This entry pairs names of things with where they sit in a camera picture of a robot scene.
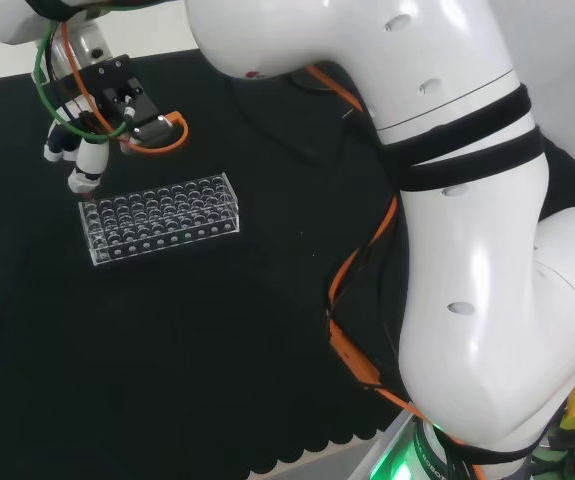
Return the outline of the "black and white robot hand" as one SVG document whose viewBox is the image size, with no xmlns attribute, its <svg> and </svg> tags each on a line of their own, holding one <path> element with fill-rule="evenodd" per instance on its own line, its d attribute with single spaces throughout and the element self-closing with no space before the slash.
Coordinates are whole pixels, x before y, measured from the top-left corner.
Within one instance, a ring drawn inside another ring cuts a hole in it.
<svg viewBox="0 0 575 480">
<path fill-rule="evenodd" d="M 71 163 L 73 168 L 67 179 L 69 189 L 75 194 L 91 194 L 100 186 L 108 166 L 109 143 L 82 138 L 68 130 L 66 125 L 74 127 L 71 119 L 65 124 L 52 120 L 43 147 L 43 158 L 50 163 Z"/>
</svg>

